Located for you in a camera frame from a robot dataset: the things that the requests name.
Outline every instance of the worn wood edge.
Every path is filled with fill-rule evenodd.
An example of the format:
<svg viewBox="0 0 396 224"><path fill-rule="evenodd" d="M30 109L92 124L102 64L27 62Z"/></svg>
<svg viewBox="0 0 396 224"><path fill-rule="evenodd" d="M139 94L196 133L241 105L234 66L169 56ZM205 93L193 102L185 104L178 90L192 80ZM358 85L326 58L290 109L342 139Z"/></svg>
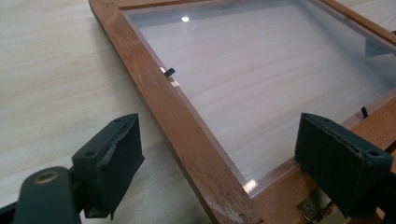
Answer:
<svg viewBox="0 0 396 224"><path fill-rule="evenodd" d="M90 3L211 220L214 223L263 222L255 212L253 201L150 57L118 6L98 1Z"/></svg>

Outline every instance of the table surface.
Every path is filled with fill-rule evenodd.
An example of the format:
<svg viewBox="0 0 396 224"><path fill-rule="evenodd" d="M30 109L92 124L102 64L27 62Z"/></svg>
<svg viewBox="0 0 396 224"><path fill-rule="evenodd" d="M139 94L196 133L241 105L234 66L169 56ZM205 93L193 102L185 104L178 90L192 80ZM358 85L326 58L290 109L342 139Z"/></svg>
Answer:
<svg viewBox="0 0 396 224"><path fill-rule="evenodd" d="M342 2L396 30L396 1ZM88 1L2 1L0 50L0 206L28 175L70 167L111 120L138 113L146 160L113 223L210 222Z"/></svg>

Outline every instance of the metal hinge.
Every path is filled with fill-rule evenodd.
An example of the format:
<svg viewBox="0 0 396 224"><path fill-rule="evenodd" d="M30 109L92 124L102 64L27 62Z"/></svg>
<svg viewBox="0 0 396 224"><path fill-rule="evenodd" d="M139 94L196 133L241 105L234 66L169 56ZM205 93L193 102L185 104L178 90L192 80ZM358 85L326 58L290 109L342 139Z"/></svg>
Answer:
<svg viewBox="0 0 396 224"><path fill-rule="evenodd" d="M342 224L349 221L320 188L314 189L297 208L308 223Z"/></svg>

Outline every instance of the light wood grain surface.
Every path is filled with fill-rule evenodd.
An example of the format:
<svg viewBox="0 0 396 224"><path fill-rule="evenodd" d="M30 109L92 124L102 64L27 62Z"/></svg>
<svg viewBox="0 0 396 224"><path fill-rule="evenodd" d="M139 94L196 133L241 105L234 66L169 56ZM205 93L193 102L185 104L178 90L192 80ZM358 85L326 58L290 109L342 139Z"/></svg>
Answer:
<svg viewBox="0 0 396 224"><path fill-rule="evenodd" d="M396 30L394 1L344 2ZM1 1L0 50L0 206L18 199L28 175L70 167L108 122L139 113L146 160L113 223L209 222L88 1Z"/></svg>

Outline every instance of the small metal clip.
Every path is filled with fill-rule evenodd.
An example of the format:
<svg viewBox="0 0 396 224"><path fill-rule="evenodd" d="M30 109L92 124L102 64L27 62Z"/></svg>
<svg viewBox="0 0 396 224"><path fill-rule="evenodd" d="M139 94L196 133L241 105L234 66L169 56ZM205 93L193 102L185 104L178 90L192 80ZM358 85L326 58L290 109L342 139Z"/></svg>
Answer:
<svg viewBox="0 0 396 224"><path fill-rule="evenodd" d="M175 69L169 68L168 71L164 72L163 74L164 74L166 77L170 77L170 76L172 76L175 72L176 72Z"/></svg>
<svg viewBox="0 0 396 224"><path fill-rule="evenodd" d="M367 113L367 109L365 106L361 108L361 113L363 114L363 117L365 119L367 119L369 117L369 113Z"/></svg>

